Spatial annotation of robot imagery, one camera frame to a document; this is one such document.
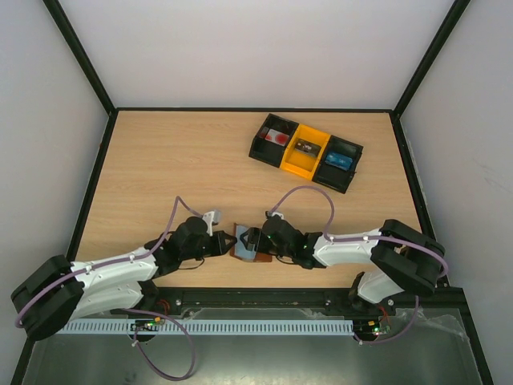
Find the sorting box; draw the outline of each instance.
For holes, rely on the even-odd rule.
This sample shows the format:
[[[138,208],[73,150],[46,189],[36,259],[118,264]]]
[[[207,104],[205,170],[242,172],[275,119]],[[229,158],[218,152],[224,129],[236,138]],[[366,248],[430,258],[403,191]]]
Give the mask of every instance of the sorting box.
[[[345,193],[362,151],[359,144],[269,114],[249,156]]]

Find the wooden tabletop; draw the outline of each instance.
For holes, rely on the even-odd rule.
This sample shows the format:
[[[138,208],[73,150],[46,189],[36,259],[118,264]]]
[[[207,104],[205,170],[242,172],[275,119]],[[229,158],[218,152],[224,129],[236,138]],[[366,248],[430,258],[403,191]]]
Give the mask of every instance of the wooden tabletop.
[[[418,218],[388,114],[283,112],[362,145],[363,155],[346,194],[322,187],[336,206],[331,233],[359,233],[395,218],[419,229]],[[248,157],[264,112],[121,111],[77,255],[78,261],[126,253],[156,239],[176,195],[196,211],[222,211],[216,229],[261,226],[291,188],[314,184]],[[302,232],[321,231],[329,204],[318,192],[295,192],[280,211]],[[188,216],[179,209],[173,229]],[[182,267],[193,266],[187,261]],[[156,280],[174,287],[348,287],[368,265],[306,270],[299,266],[211,257],[195,270]]]

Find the purple cable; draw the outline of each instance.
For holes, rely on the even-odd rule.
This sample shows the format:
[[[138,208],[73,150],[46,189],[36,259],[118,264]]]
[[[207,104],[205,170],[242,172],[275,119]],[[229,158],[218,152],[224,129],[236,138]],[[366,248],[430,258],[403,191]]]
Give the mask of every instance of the purple cable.
[[[171,225],[172,225],[172,222],[173,220],[175,219],[175,215],[176,215],[176,209],[178,208],[178,202],[180,202],[189,212],[193,213],[194,215],[196,215],[197,217],[201,217],[201,214],[198,213],[197,211],[191,209],[189,206],[187,206],[184,202],[184,200],[182,198],[180,198],[179,196],[177,196],[175,198],[175,204],[173,205],[173,210],[171,212],[171,216],[169,217],[169,221],[168,221],[168,224],[166,225],[166,229],[164,230],[164,232],[162,233],[162,235],[160,236],[159,240],[155,243],[155,245],[151,248],[151,250],[147,251],[146,253],[144,254],[141,254],[141,255],[137,255],[134,257],[134,261],[138,261],[139,259],[144,259],[146,257],[149,257],[150,255],[153,254],[153,252],[155,250],[157,250],[160,245],[162,245],[162,242],[164,242],[164,239],[166,238],[166,236],[168,235],[168,232],[169,232],[169,229],[171,228]],[[96,270],[96,269],[100,269],[102,267],[105,267],[105,266],[109,266],[109,265],[114,265],[115,263],[121,263],[121,262],[127,262],[127,261],[130,261],[130,257],[122,257],[122,258],[119,258],[119,259],[115,259],[115,260],[112,260],[112,261],[105,261],[105,262],[100,262],[100,263],[96,263],[96,264],[93,264],[91,265],[91,270]],[[14,321],[14,325],[17,327],[17,328],[23,328],[23,324],[22,324],[22,318],[25,317],[25,314],[26,312],[37,302],[39,301],[42,297],[44,297],[48,292],[50,292],[52,289],[54,289],[55,287],[59,286],[59,285],[62,285],[65,281],[67,281],[68,279],[71,279],[73,277],[76,277],[77,275],[80,275],[80,274],[84,274],[87,272],[87,269],[80,269],[80,270],[76,270],[76,271],[73,271],[69,274],[66,274],[64,276],[62,276],[61,278],[59,278],[57,281],[54,281],[52,282],[50,285],[48,285],[47,287],[45,287],[44,289],[42,289],[39,293],[37,293],[21,310],[20,312],[18,313],[18,316],[16,317],[15,321]]]
[[[329,206],[331,207],[331,214],[329,215],[329,219],[326,222],[326,225],[324,226],[324,230],[322,230],[322,235],[324,236],[324,238],[327,241],[331,241],[333,243],[350,243],[350,242],[355,242],[355,241],[359,242],[359,241],[364,241],[365,240],[364,237],[335,238],[335,237],[331,237],[330,235],[328,235],[328,230],[329,230],[329,227],[331,226],[331,222],[333,222],[333,219],[335,218],[335,204],[333,203],[333,200],[329,197],[329,195],[324,190],[322,190],[321,188],[316,187],[316,186],[297,186],[297,187],[293,188],[292,190],[287,192],[278,201],[278,203],[276,203],[274,205],[274,207],[272,209],[270,209],[269,211],[271,213],[274,213],[280,207],[280,205],[284,202],[284,200],[289,197],[290,194],[294,193],[295,191],[297,191],[299,189],[303,189],[303,188],[309,189],[309,190],[315,190],[315,191],[321,193],[322,195],[325,196],[325,198],[329,202]],[[403,241],[402,239],[397,239],[397,238],[394,238],[394,237],[385,237],[385,236],[382,236],[382,235],[370,235],[370,236],[367,237],[367,239],[369,241],[393,242],[393,243],[396,243],[398,245],[404,245],[404,246],[411,247],[412,249],[417,249],[419,251],[422,251],[423,253],[426,253],[426,254],[430,255],[431,257],[436,259],[442,265],[442,267],[443,267],[442,272],[438,276],[439,278],[446,276],[447,272],[449,271],[449,266],[447,265],[447,262],[445,262],[445,260],[442,257],[440,257],[438,254],[436,254],[433,250],[430,250],[430,249],[428,249],[428,248],[426,248],[424,246],[417,245],[416,243],[413,243],[413,242],[410,242],[410,241]]]
[[[356,339],[362,345],[379,345],[380,343],[394,341],[395,339],[406,334],[406,332],[411,328],[411,326],[415,322],[415,319],[417,318],[417,313],[418,313],[418,295],[415,296],[415,307],[414,307],[414,312],[411,315],[411,319],[409,320],[408,324],[406,326],[404,326],[404,329],[402,329],[399,333],[397,333],[396,335],[393,335],[390,338],[380,339],[377,341],[362,341],[356,334],[354,335],[354,339]]]
[[[192,376],[192,371],[194,370],[194,366],[196,365],[196,348],[194,346],[194,342],[192,341],[191,335],[187,332],[187,329],[185,329],[179,322],[177,322],[174,318],[168,317],[167,315],[159,314],[153,311],[146,311],[146,310],[135,310],[135,309],[123,309],[129,313],[135,313],[135,314],[147,314],[151,315],[153,317],[161,317],[167,319],[169,322],[174,323],[180,330],[182,330],[185,334],[185,337],[187,337],[187,340],[189,341],[189,345],[191,346],[191,366],[189,367],[189,370],[185,375],[181,377],[175,377],[173,375],[168,375],[161,371],[158,367],[155,366],[155,364],[148,358],[146,353],[144,353],[143,348],[141,347],[141,344],[139,341],[137,341],[137,333],[140,331],[140,328],[137,328],[134,333],[134,344],[137,347],[137,349],[141,352],[141,354],[144,357],[144,360],[148,364],[148,366],[160,377],[163,379],[166,379],[168,381],[181,381],[183,379],[188,379]]]
[[[325,198],[329,202],[329,206],[331,207],[331,214],[329,215],[329,219],[326,222],[326,225],[324,226],[324,230],[322,231],[322,235],[324,236],[324,238],[327,241],[331,241],[331,242],[335,242],[335,243],[345,243],[345,242],[347,243],[347,242],[355,242],[355,241],[359,242],[359,241],[364,241],[365,240],[364,237],[351,237],[351,238],[338,238],[337,239],[335,237],[330,237],[328,235],[328,230],[329,230],[329,227],[331,225],[331,222],[333,222],[333,219],[335,218],[335,204],[333,203],[333,200],[329,197],[329,195],[324,190],[322,190],[321,188],[316,187],[316,186],[307,186],[306,185],[306,186],[297,186],[297,187],[293,188],[292,190],[287,192],[278,201],[278,203],[276,203],[274,205],[274,207],[272,209],[270,209],[269,211],[271,213],[274,213],[280,207],[280,205],[284,202],[284,200],[289,197],[290,194],[294,193],[295,191],[297,191],[299,189],[303,189],[303,188],[309,189],[309,190],[315,190],[315,191],[321,193],[322,195],[325,196]],[[397,238],[394,238],[394,237],[385,237],[385,236],[382,236],[382,235],[370,235],[366,239],[368,241],[387,241],[387,242],[393,242],[393,243],[396,243],[398,245],[404,245],[404,246],[411,247],[412,249],[417,249],[419,251],[422,251],[423,253],[426,253],[426,254],[430,255],[431,257],[436,259],[438,262],[440,262],[440,264],[443,267],[442,272],[439,275],[440,278],[446,276],[447,272],[449,271],[449,266],[447,265],[447,262],[445,262],[442,257],[440,257],[438,254],[436,254],[433,250],[430,250],[430,249],[428,249],[426,247],[417,245],[416,243],[413,243],[413,242],[410,242],[410,241],[403,241],[402,239],[397,239]],[[417,317],[417,313],[418,313],[418,296],[415,296],[415,308],[414,308],[413,316],[411,317],[411,320],[408,322],[408,324],[405,326],[405,328],[403,330],[401,330],[399,333],[397,333],[395,336],[387,338],[387,339],[379,340],[379,341],[372,341],[372,342],[371,341],[363,342],[357,335],[354,335],[354,337],[355,337],[355,339],[357,341],[359,341],[360,343],[365,344],[365,345],[378,345],[380,343],[393,341],[393,340],[401,337],[402,335],[404,335],[411,328],[411,326],[414,324],[415,318]]]

